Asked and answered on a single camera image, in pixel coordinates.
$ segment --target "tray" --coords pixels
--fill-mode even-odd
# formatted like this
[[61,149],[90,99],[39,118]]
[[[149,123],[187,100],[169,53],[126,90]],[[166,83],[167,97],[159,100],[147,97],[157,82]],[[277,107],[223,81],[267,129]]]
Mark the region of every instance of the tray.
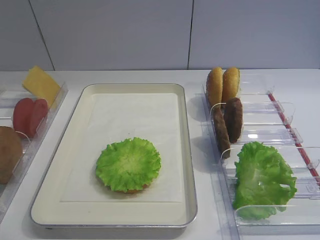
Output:
[[[162,166],[134,195],[95,177],[101,151],[126,138],[148,139]],[[93,84],[77,103],[34,198],[42,227],[184,228],[197,214],[186,101],[177,84]]]
[[[320,178],[318,175],[320,148],[302,146],[303,140],[297,129],[291,128],[290,125],[294,117],[294,106],[276,101],[273,96],[273,87],[262,84],[259,88],[263,76],[255,75],[256,80],[252,75],[247,77],[246,74],[240,76],[245,84],[240,85],[241,91],[237,96],[243,104],[242,134],[239,141],[231,144],[231,149],[226,151],[230,151],[228,159],[225,159],[228,154],[218,150],[211,116],[212,109],[206,96],[205,85],[202,86],[206,123],[215,156],[212,164],[216,171],[211,176],[212,186],[216,196],[221,195],[218,199],[221,205],[218,208],[219,219],[228,226],[224,228],[223,235],[227,236],[226,239],[239,240],[244,239],[244,234],[270,235],[276,232],[301,234],[306,231],[316,231],[320,225]],[[261,115],[264,115],[262,123],[258,121]],[[234,163],[238,161],[237,154],[243,144],[251,141],[264,142],[278,149],[293,170],[294,177],[297,177],[297,193],[287,205],[248,205],[237,210],[233,209],[232,202],[235,198],[237,180]],[[285,207],[286,210],[280,212],[281,207]],[[274,208],[277,213],[262,220],[242,218],[241,211],[260,211],[266,208]]]
[[[23,148],[23,155],[17,162],[12,177],[5,185],[0,185],[0,223],[22,182],[30,164],[32,163],[43,139],[45,138],[48,129],[50,128],[55,116],[67,95],[67,85],[61,81],[60,91],[57,93],[54,103],[48,110],[46,121],[42,120],[36,130],[36,134],[32,139],[23,139],[21,141]],[[23,98],[36,99],[30,92],[21,88],[15,89],[0,89],[0,126],[13,127],[13,112],[17,102]]]

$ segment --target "white counter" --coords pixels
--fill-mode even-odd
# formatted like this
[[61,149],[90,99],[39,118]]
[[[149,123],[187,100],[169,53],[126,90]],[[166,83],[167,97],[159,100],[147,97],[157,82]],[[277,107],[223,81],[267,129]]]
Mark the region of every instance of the white counter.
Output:
[[[35,240],[35,239],[131,239],[134,232],[110,232],[109,230],[49,230],[34,226],[29,218],[29,207],[38,184],[50,161],[56,144],[63,133],[72,110],[82,89],[93,83],[177,83],[184,87],[188,111],[188,124],[194,166],[195,185],[198,201],[198,214],[195,221],[175,239],[181,240],[220,240],[221,227],[217,216],[214,191],[209,167],[210,140],[204,127],[205,113],[202,103],[202,83],[206,80],[208,70],[177,71],[55,71],[50,74],[57,80],[67,82],[68,94],[53,121],[40,149],[35,156],[18,192],[16,193],[2,224],[1,240]],[[266,74],[274,82],[274,96],[278,101],[291,102],[296,106],[291,124],[297,128],[303,146],[320,146],[320,127],[318,96],[320,90],[319,69],[270,69],[242,70],[242,73]],[[20,87],[26,72],[0,72],[0,84],[3,87]],[[148,239],[150,235],[139,238]],[[154,233],[155,239],[168,238],[165,233]],[[302,239],[305,236],[260,236],[258,239]],[[308,240],[318,240],[319,235],[308,235]],[[246,236],[245,240],[257,239],[257,236]]]

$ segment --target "red tomato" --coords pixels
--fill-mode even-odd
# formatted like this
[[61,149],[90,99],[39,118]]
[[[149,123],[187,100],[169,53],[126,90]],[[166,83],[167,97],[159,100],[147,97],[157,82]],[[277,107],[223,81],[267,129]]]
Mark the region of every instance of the red tomato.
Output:
[[34,107],[28,122],[27,135],[33,138],[37,133],[37,128],[42,121],[47,120],[48,104],[45,99],[37,99],[34,102]]
[[[28,135],[28,124],[31,113],[34,109],[34,101],[31,98],[23,98],[14,107],[13,111],[13,129],[15,131]],[[18,133],[23,139],[26,138],[23,134]]]

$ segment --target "burger patty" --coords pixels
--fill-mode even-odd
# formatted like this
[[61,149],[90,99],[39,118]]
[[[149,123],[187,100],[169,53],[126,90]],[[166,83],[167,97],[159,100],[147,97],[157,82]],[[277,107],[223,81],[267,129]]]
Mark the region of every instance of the burger patty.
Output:
[[224,122],[230,143],[237,142],[243,125],[243,107],[239,98],[228,100],[224,106]]
[[[230,148],[230,142],[228,137],[228,131],[225,124],[224,116],[221,112],[220,107],[213,109],[213,124],[217,140],[217,145],[220,153],[222,154],[225,150]],[[223,158],[227,159],[230,157],[230,151],[224,153]]]

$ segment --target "white tray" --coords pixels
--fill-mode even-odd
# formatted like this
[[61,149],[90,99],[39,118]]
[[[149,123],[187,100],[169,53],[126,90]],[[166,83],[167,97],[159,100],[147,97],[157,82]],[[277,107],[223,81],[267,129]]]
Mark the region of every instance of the white tray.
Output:
[[[107,144],[139,137],[161,156],[138,194],[111,192],[95,176]],[[197,214],[185,93],[177,84],[93,84],[77,103],[31,208],[43,227],[177,227]]]

